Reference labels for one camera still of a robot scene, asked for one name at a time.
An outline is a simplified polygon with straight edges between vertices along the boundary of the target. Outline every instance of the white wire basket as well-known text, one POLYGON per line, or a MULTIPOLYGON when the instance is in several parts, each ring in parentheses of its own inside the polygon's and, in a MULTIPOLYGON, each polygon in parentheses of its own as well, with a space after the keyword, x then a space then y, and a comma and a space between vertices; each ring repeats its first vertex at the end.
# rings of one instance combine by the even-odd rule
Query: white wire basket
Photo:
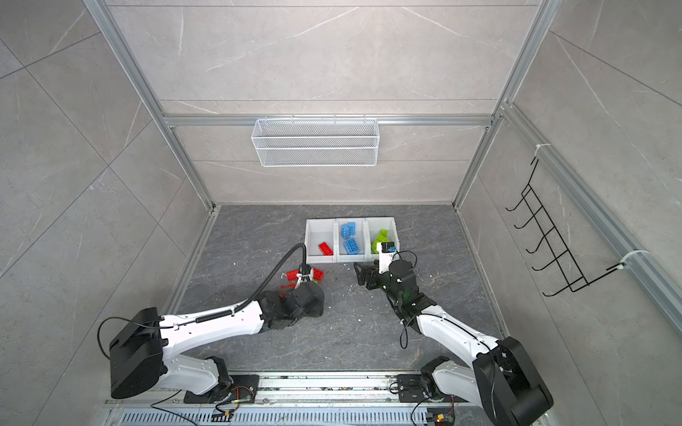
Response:
POLYGON ((264 167, 375 166, 379 123, 365 118, 260 119, 251 140, 264 167))

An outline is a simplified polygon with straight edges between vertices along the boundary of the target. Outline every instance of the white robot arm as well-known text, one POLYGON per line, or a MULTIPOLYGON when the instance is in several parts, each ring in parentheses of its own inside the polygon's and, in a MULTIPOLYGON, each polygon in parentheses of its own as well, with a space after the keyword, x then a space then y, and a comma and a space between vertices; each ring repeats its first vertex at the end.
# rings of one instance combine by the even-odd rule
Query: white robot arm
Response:
MULTIPOLYGON (((406 386, 417 387, 432 399, 453 395, 467 400, 482 407, 496 426, 529 426, 553 405, 552 395, 518 341, 498 340, 457 320, 419 291, 413 265, 395 259, 399 253, 393 243, 381 243, 379 252, 378 264, 354 265, 358 284, 385 292, 405 333, 411 326, 466 364, 440 356, 421 369, 417 384, 406 386)), ((324 293, 310 281, 312 270, 305 260, 305 246, 294 246, 251 297, 234 305, 182 315, 159 316, 153 307, 140 311, 109 345, 112 397, 127 398, 161 386, 186 389, 186 402, 229 398, 235 384, 222 359, 202 360, 182 353, 227 337, 283 329, 302 316, 321 316, 324 293), (263 292, 298 248, 303 250, 303 262, 295 289, 284 294, 263 292)))
POLYGON ((416 386, 427 398, 453 395, 465 399, 483 408, 496 426, 531 425, 552 407, 550 391, 518 341, 484 335, 420 292, 413 265, 396 259, 400 252, 395 251, 393 243, 379 243, 377 251, 378 264, 354 264, 358 284, 386 293, 405 333, 411 326, 445 346, 467 366, 444 356, 429 362, 421 369, 416 386))
POLYGON ((215 356, 196 359, 181 353, 228 337, 283 329, 302 316, 322 316, 325 295, 320 286, 310 281, 311 276, 306 246, 296 244, 245 301, 195 314, 159 316, 155 307, 138 312, 109 345, 112 398, 129 398, 161 386, 186 389, 186 401, 222 401, 233 384, 225 362, 215 356), (296 288, 284 294, 277 290, 263 292, 299 248, 303 250, 303 261, 296 288))

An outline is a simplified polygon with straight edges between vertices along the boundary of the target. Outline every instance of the floor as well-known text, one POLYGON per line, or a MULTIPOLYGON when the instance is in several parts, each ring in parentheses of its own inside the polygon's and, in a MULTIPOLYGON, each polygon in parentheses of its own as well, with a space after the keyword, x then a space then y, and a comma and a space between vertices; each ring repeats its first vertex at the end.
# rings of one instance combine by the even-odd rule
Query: floor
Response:
MULTIPOLYGON (((401 249, 417 253, 420 290, 477 330, 500 337, 499 323, 451 206, 225 206, 211 231, 180 312, 201 311, 248 297, 294 244, 306 219, 393 216, 401 249)), ((292 256, 282 271, 296 269, 292 256)), ((230 371, 414 370, 433 358, 454 358, 434 340, 402 326, 380 290, 357 285, 352 264, 321 264, 325 312, 295 326, 217 341, 191 351, 216 355, 230 371)), ((286 283, 277 275, 269 288, 286 283)))

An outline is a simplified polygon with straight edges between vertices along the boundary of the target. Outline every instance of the cable tie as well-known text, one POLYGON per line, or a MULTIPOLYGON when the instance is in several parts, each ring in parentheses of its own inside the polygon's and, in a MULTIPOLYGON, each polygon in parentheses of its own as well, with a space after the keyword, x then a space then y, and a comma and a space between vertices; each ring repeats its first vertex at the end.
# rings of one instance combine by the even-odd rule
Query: cable tie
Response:
POLYGON ((632 250, 631 252, 629 252, 625 256, 623 256, 623 258, 619 262, 618 266, 616 266, 616 269, 624 269, 625 268, 625 261, 627 260, 627 258, 629 258, 630 256, 632 256, 633 254, 636 254, 636 253, 649 254, 649 251, 648 250, 632 250))
POLYGON ((551 144, 537 144, 537 145, 535 145, 535 154, 533 154, 533 156, 537 157, 537 150, 540 149, 540 147, 546 147, 547 145, 551 145, 551 144))

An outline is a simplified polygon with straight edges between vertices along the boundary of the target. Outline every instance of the black metal hook rack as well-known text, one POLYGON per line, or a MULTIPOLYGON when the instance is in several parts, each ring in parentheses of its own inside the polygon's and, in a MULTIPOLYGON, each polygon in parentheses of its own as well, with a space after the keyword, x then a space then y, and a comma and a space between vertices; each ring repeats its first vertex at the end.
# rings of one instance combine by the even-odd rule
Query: black metal hook rack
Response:
POLYGON ((552 256, 554 256, 554 259, 552 259, 548 264, 546 264, 546 265, 543 266, 542 268, 540 268, 540 269, 536 269, 535 267, 531 267, 531 268, 533 268, 534 271, 542 271, 543 269, 549 267, 552 263, 556 263, 556 264, 559 266, 559 270, 561 271, 561 274, 562 274, 562 276, 563 276, 564 281, 566 282, 566 286, 562 287, 561 289, 557 290, 556 292, 554 292, 554 293, 552 293, 552 294, 546 294, 545 292, 542 292, 542 295, 543 295, 543 296, 546 296, 546 297, 552 297, 552 296, 556 296, 557 294, 561 293, 562 291, 564 291, 564 290, 566 290, 566 289, 569 289, 569 290, 571 290, 572 292, 577 292, 577 291, 582 290, 583 288, 589 286, 590 284, 594 284, 596 281, 599 281, 601 278, 604 278, 605 276, 607 276, 607 275, 609 275, 609 274, 611 274, 611 273, 613 273, 613 272, 618 271, 619 269, 621 269, 621 268, 619 268, 619 267, 623 266, 624 263, 623 263, 623 262, 618 262, 618 263, 616 263, 615 265, 606 268, 606 272, 605 272, 604 274, 600 275, 599 277, 597 277, 597 278, 595 278, 595 279, 592 279, 591 281, 588 280, 587 277, 585 277, 585 274, 582 272, 582 269, 580 268, 580 265, 579 265, 578 262, 576 261, 576 258, 573 256, 573 253, 571 253, 571 249, 568 247, 568 245, 566 244, 566 242, 565 242, 564 239, 563 239, 563 236, 562 236, 561 233, 559 232, 559 229, 557 228, 557 225, 554 224, 554 220, 553 220, 552 217, 550 216, 550 214, 549 214, 549 212, 547 211, 547 209, 545 209, 544 204, 542 204, 542 201, 541 201, 540 198, 537 196, 537 194, 535 193, 535 190, 533 189, 533 186, 531 185, 531 180, 533 179, 533 175, 535 174, 535 169, 537 168, 537 157, 534 157, 534 158, 533 158, 533 161, 531 162, 531 166, 533 166, 533 171, 531 172, 531 176, 528 178, 528 183, 526 184, 526 186, 525 186, 525 187, 523 188, 523 190, 521 191, 521 201, 519 201, 518 204, 517 204, 513 209, 507 209, 506 207, 505 207, 505 209, 507 209, 507 211, 515 211, 515 210, 521 205, 522 202, 525 203, 525 205, 528 207, 528 210, 529 210, 530 212, 532 212, 533 215, 531 216, 530 219, 528 219, 528 220, 526 221, 525 224, 523 224, 522 226, 514 225, 514 228, 516 228, 516 229, 523 229, 523 228, 525 228, 529 223, 531 223, 531 221, 535 220, 535 223, 537 224, 537 227, 540 229, 540 232, 542 233, 542 238, 540 238, 540 241, 537 243, 537 246, 535 247, 535 249, 534 249, 533 251, 526 249, 526 251, 529 252, 530 254, 533 254, 533 253, 535 253, 535 252, 538 251, 538 249, 539 249, 540 246, 542 245, 542 241, 546 241, 546 242, 547 242, 547 246, 548 246, 549 249, 550 249, 550 252, 552 252, 552 256), (532 195, 535 197, 535 199, 537 200, 537 202, 539 203, 539 205, 540 205, 540 207, 539 207, 537 210, 535 210, 535 211, 533 211, 533 209, 531 208, 531 205, 528 203, 527 196, 528 196, 529 194, 532 194, 532 195), (549 230, 547 230, 547 231, 545 231, 545 230, 542 228, 542 225, 541 225, 540 222, 537 220, 537 214, 540 213, 540 211, 544 211, 545 215, 547 215, 547 218, 549 219, 550 223, 552 224, 552 227, 551 227, 549 230), (563 250, 563 251, 562 251, 561 253, 559 253, 559 254, 557 254, 557 253, 554 251, 554 249, 552 248, 552 245, 550 244, 549 240, 547 239, 547 236, 548 236, 552 231, 555 231, 555 232, 557 233, 557 235, 559 236, 559 239, 561 240, 561 243, 563 244, 563 246, 564 246, 564 248, 565 248, 565 250, 563 250), (570 256, 571 260, 572 260, 573 263, 576 265, 576 268, 578 269, 578 272, 580 273, 580 277, 579 277, 578 279, 575 279, 575 280, 572 281, 572 282, 570 282, 570 281, 568 280, 568 277, 566 276, 566 272, 563 270, 563 267, 561 266, 561 263, 559 262, 559 259, 560 259, 562 256, 566 255, 566 254, 567 254, 568 256, 570 256), (577 287, 577 288, 573 288, 573 287, 572 287, 574 284, 577 284, 577 283, 580 282, 581 280, 584 281, 584 284, 583 284, 583 285, 581 285, 580 287, 577 287))

